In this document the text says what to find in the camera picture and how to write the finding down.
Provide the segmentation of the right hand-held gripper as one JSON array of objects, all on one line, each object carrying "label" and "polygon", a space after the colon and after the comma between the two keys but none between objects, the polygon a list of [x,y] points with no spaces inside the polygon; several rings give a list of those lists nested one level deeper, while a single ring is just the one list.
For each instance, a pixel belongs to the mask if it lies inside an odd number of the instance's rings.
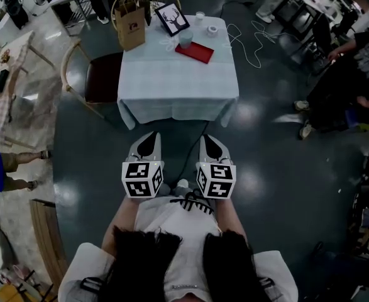
[{"label": "right hand-held gripper", "polygon": [[217,138],[204,134],[200,139],[197,185],[205,198],[229,199],[236,184],[236,166],[228,148]]}]

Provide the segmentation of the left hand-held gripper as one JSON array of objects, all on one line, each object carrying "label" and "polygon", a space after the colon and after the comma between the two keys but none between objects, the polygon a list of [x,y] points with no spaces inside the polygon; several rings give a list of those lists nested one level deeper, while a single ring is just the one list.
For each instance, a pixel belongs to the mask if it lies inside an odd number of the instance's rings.
[{"label": "left hand-held gripper", "polygon": [[137,139],[122,163],[121,180],[127,197],[154,198],[164,182],[163,167],[161,134],[152,131]]}]

